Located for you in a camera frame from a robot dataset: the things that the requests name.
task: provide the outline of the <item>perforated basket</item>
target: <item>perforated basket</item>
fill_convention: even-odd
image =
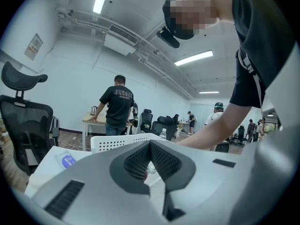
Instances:
[[[114,148],[119,148],[131,143],[138,143],[149,140],[164,140],[152,133],[143,133],[126,136],[94,136],[90,139],[90,148],[92,154],[97,152],[105,152]]]

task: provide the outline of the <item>floor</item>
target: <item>floor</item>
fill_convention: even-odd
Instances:
[[[185,138],[187,138],[189,135],[187,133],[181,133],[180,137],[173,138],[172,142],[176,143],[179,142]],[[60,131],[59,136],[59,146],[63,148],[71,148],[75,149],[76,147],[72,145],[80,146],[78,150],[82,150],[82,134],[75,134],[70,132],[64,132]],[[7,178],[7,182],[9,185],[21,192],[24,192],[26,189],[26,183],[28,182],[29,176],[20,170],[14,161],[14,149],[13,144],[11,141],[8,141],[2,145],[4,158],[1,161],[2,169],[4,170],[4,173]],[[90,149],[90,134],[89,137],[86,138],[86,149]],[[243,148],[231,145],[229,147],[229,153],[235,153],[235,154],[241,154]]]

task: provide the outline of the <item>plastic bottle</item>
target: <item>plastic bottle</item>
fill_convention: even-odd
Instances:
[[[167,138],[167,134],[165,133],[167,131],[167,129],[163,128],[163,131],[160,133],[160,137],[166,139]]]

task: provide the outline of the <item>silver kettle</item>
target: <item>silver kettle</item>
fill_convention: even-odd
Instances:
[[[92,106],[91,109],[90,109],[90,115],[95,115],[96,114],[96,111],[97,111],[98,107],[96,106]]]

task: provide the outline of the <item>neck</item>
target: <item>neck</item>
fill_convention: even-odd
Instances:
[[[234,23],[232,13],[232,0],[211,0],[217,10],[221,22]]]

